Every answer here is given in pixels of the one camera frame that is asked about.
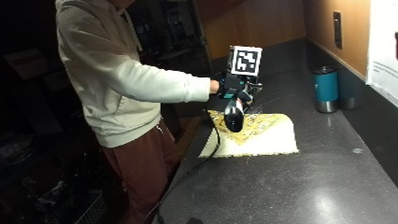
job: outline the white paper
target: white paper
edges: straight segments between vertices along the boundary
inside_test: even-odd
[[[367,84],[398,99],[398,0],[370,1]]]

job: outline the person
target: person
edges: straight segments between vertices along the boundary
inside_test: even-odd
[[[125,12],[133,2],[57,0],[55,22],[59,58],[85,121],[122,180],[130,223],[142,224],[179,163],[161,103],[205,102],[218,82],[139,63]]]

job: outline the teal thermos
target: teal thermos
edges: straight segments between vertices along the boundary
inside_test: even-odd
[[[328,66],[312,70],[315,109],[331,113],[338,109],[336,69]]]

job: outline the hoodie sleeve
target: hoodie sleeve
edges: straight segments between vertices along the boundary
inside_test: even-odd
[[[75,7],[57,14],[59,48],[66,59],[98,76],[119,95],[142,102],[205,102],[210,79],[142,65],[129,57],[126,47],[115,44],[101,22]]]

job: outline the wall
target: wall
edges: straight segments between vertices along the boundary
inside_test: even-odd
[[[302,0],[307,38],[350,70],[364,76],[370,41],[370,0]],[[339,49],[332,41],[332,12],[340,11],[342,42]]]
[[[210,58],[228,46],[267,47],[304,36],[300,0],[197,0]]]

